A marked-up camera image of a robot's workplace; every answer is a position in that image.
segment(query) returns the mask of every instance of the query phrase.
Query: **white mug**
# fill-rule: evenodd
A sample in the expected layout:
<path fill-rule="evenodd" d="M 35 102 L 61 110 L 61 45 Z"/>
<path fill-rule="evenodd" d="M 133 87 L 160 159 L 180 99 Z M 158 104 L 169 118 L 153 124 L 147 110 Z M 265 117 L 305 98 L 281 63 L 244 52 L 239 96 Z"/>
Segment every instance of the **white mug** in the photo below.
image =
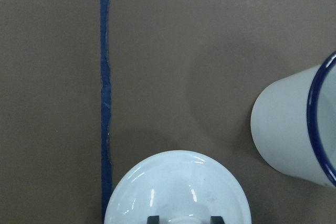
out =
<path fill-rule="evenodd" d="M 251 224 L 235 177 L 212 158 L 190 151 L 159 153 L 129 170 L 111 196 L 104 224 L 146 223 L 148 217 L 169 224 L 210 224 L 212 217 Z"/>
<path fill-rule="evenodd" d="M 251 133 L 281 173 L 336 186 L 336 52 L 322 65 L 274 82 L 257 98 Z"/>

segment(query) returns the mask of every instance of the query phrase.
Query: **mug rim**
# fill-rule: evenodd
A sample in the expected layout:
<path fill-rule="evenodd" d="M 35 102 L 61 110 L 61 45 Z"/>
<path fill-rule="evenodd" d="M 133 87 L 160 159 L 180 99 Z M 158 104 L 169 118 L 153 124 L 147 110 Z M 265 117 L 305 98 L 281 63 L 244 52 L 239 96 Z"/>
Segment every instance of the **mug rim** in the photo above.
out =
<path fill-rule="evenodd" d="M 320 163 L 321 168 L 328 177 L 328 179 L 336 187 L 336 169 L 330 162 L 321 141 L 318 121 L 317 121 L 317 105 L 319 101 L 319 95 L 330 70 L 336 65 L 336 51 L 333 52 L 319 67 L 314 79 L 311 83 L 308 101 L 307 101 L 307 127 L 311 146 L 314 150 L 315 156 Z"/>

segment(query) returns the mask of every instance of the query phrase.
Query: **blue tape line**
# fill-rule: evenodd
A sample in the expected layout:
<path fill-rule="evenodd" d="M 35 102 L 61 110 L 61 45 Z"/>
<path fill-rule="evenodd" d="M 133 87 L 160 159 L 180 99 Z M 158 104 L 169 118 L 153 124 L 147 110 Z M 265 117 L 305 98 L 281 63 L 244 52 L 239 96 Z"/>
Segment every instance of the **blue tape line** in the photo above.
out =
<path fill-rule="evenodd" d="M 101 214 L 112 195 L 112 165 L 110 161 L 109 124 L 111 120 L 111 82 L 108 51 L 108 17 L 110 0 L 100 0 L 100 74 L 101 74 Z"/>

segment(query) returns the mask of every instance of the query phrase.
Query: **black object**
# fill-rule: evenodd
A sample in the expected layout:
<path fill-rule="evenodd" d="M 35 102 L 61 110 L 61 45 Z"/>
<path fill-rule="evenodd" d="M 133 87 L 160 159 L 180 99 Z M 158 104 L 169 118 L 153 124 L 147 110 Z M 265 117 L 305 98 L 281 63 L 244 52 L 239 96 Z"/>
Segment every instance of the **black object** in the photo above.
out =
<path fill-rule="evenodd" d="M 160 223 L 160 217 L 157 216 L 149 216 L 147 218 L 147 224 L 159 224 Z"/>
<path fill-rule="evenodd" d="M 210 224 L 225 224 L 222 216 L 211 216 Z"/>
<path fill-rule="evenodd" d="M 149 216 L 147 218 L 147 224 L 160 224 L 160 217 Z M 225 224 L 222 216 L 211 216 L 210 224 Z"/>

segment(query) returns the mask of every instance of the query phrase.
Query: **white enamel cup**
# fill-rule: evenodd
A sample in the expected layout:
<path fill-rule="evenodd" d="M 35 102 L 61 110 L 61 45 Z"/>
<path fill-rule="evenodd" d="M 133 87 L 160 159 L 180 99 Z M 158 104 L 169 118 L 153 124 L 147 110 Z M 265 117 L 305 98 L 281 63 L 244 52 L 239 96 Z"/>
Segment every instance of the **white enamel cup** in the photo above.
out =
<path fill-rule="evenodd" d="M 235 177 L 208 156 L 169 151 L 133 167 L 118 183 L 109 201 L 104 224 L 201 224 L 211 216 L 226 224 L 251 224 L 246 196 Z"/>
<path fill-rule="evenodd" d="M 265 161 L 281 173 L 336 186 L 336 52 L 268 86 L 251 114 Z"/>

